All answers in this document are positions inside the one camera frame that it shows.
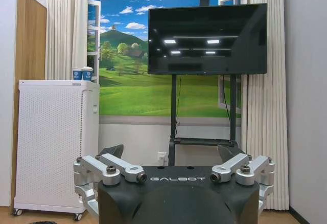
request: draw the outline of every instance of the wall mural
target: wall mural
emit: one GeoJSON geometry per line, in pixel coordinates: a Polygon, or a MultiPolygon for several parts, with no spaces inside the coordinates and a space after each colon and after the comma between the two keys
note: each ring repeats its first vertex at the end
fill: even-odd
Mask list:
{"type": "MultiPolygon", "coordinates": [[[[97,1],[101,1],[100,115],[170,116],[171,76],[147,74],[148,9],[194,7],[199,0],[97,1]]],[[[210,0],[210,5],[217,4],[210,0]]],[[[91,7],[88,23],[95,23],[91,7]]],[[[94,42],[89,32],[88,51],[95,51],[94,42]]],[[[179,80],[177,76],[178,116],[227,117],[218,107],[217,75],[183,75],[181,85],[179,80]]],[[[225,87],[229,103],[228,81],[225,87]]]]}

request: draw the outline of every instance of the paper cup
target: paper cup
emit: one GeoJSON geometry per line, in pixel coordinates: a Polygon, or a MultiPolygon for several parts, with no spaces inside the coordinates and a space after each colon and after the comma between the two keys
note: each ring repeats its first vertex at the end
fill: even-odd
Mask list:
{"type": "Polygon", "coordinates": [[[82,80],[82,69],[81,68],[73,68],[73,79],[74,80],[82,80]]]}
{"type": "Polygon", "coordinates": [[[83,80],[85,81],[91,81],[92,79],[92,73],[93,73],[93,68],[91,67],[83,67],[82,68],[83,72],[83,80]]]}

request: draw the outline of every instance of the curtain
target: curtain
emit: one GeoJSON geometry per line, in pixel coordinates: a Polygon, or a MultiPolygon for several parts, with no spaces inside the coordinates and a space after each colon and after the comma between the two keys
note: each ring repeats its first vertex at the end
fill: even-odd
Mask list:
{"type": "Polygon", "coordinates": [[[284,0],[242,0],[267,3],[267,74],[242,77],[242,149],[275,161],[274,191],[268,209],[288,210],[284,0]]]}
{"type": "Polygon", "coordinates": [[[86,66],[87,0],[46,0],[45,78],[70,80],[86,66]]]}

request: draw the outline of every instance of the power outlet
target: power outlet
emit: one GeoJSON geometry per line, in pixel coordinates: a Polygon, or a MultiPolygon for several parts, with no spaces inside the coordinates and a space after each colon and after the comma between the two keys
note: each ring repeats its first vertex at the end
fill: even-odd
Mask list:
{"type": "Polygon", "coordinates": [[[165,151],[159,151],[157,160],[159,161],[159,166],[164,166],[168,162],[167,153],[165,151]]]}

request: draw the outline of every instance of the cable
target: cable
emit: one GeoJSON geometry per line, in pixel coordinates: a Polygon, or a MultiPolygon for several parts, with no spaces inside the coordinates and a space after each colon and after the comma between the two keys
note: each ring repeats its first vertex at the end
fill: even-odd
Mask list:
{"type": "Polygon", "coordinates": [[[179,78],[179,90],[178,90],[178,98],[177,98],[177,112],[176,112],[176,124],[175,124],[175,135],[177,135],[177,127],[180,125],[180,122],[177,121],[178,118],[178,109],[179,109],[179,97],[180,97],[180,90],[181,90],[181,84],[182,84],[182,75],[180,74],[179,78]]]}
{"type": "Polygon", "coordinates": [[[225,75],[223,75],[223,91],[224,91],[224,102],[225,102],[225,106],[226,106],[226,110],[227,110],[227,115],[228,115],[228,119],[230,121],[230,116],[229,116],[227,102],[226,102],[226,96],[225,96],[225,75]]]}

